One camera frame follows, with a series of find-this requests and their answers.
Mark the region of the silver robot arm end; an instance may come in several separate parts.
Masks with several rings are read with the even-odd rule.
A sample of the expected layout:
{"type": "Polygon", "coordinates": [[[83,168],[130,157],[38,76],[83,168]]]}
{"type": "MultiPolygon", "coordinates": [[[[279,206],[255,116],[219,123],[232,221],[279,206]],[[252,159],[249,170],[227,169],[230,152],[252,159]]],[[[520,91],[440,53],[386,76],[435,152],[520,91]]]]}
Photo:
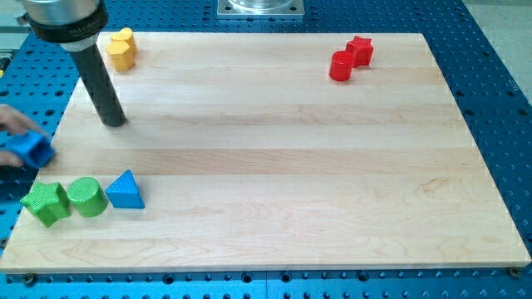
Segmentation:
{"type": "Polygon", "coordinates": [[[104,0],[21,0],[32,31],[70,52],[96,44],[108,22],[104,0]]]}

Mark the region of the person's hand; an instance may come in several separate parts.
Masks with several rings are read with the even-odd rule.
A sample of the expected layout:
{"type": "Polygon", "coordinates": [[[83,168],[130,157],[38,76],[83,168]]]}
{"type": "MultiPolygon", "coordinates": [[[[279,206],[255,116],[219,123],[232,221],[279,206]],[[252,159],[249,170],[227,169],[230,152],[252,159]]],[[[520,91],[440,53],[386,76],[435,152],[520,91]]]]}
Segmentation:
{"type": "MultiPolygon", "coordinates": [[[[33,130],[48,136],[33,120],[8,104],[1,104],[0,119],[1,131],[7,131],[10,135],[25,135],[28,130],[33,130]]],[[[1,151],[1,166],[21,167],[23,165],[23,161],[13,152],[1,151]]]]}

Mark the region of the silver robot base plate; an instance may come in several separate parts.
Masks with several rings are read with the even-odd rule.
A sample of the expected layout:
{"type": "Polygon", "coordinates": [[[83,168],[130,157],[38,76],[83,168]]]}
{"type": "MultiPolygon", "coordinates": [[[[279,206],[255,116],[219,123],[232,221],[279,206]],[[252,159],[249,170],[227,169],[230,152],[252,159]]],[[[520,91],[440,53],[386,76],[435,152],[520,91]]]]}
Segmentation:
{"type": "Polygon", "coordinates": [[[218,0],[217,15],[221,18],[303,17],[304,0],[218,0]]]}

